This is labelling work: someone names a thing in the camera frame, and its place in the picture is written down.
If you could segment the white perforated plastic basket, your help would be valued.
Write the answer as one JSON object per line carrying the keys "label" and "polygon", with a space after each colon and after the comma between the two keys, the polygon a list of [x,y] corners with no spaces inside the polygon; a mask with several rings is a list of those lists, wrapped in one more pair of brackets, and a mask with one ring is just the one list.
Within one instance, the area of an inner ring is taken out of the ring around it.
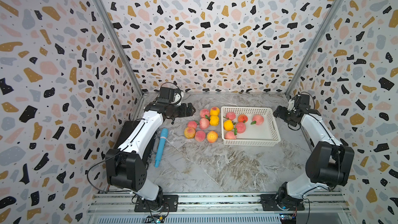
{"label": "white perforated plastic basket", "polygon": [[[281,141],[279,130],[273,110],[269,107],[238,107],[238,106],[223,106],[221,108],[222,122],[227,112],[234,112],[238,117],[240,114],[245,114],[248,121],[245,123],[246,131],[242,134],[236,135],[236,140],[226,140],[224,138],[227,131],[221,124],[221,133],[223,143],[225,145],[235,146],[275,146]],[[251,125],[252,117],[254,115],[262,115],[264,123],[262,125]]]}

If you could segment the orange red lone peach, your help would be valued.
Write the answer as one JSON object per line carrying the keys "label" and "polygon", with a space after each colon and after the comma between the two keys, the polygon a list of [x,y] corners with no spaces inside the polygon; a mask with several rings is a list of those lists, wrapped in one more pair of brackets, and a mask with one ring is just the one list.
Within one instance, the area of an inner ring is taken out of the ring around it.
{"label": "orange red lone peach", "polygon": [[240,114],[237,118],[238,122],[246,123],[248,121],[248,117],[245,114]]}

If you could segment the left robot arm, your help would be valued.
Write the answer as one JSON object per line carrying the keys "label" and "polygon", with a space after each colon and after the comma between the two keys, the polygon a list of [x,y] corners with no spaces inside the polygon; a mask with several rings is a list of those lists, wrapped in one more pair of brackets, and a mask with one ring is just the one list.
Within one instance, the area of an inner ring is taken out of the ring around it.
{"label": "left robot arm", "polygon": [[190,117],[195,112],[192,103],[150,103],[141,119],[125,123],[117,144],[106,153],[108,184],[161,204],[161,187],[147,179],[147,160],[153,150],[155,134],[165,120]]}

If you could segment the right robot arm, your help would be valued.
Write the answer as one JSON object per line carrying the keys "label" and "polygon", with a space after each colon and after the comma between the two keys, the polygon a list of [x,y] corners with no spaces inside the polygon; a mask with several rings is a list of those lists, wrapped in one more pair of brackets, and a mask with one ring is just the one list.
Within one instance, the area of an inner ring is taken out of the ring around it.
{"label": "right robot arm", "polygon": [[298,201],[314,189],[347,184],[354,151],[333,136],[317,110],[278,106],[274,117],[292,126],[299,124],[315,144],[306,162],[305,172],[280,186],[278,201]]}

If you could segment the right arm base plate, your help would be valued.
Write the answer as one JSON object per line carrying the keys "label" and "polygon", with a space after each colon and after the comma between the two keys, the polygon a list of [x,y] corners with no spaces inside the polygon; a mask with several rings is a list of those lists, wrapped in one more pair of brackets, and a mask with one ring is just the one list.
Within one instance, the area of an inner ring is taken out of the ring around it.
{"label": "right arm base plate", "polygon": [[291,198],[290,196],[278,199],[278,194],[260,195],[260,203],[264,211],[303,211],[305,210],[304,200]]}

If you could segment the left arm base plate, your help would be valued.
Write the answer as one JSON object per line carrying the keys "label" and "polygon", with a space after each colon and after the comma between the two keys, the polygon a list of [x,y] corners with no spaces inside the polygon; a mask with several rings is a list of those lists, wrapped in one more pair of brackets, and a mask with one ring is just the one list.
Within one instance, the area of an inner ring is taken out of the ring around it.
{"label": "left arm base plate", "polygon": [[177,212],[178,195],[159,195],[154,201],[139,197],[136,201],[134,211],[137,213],[147,212]]}

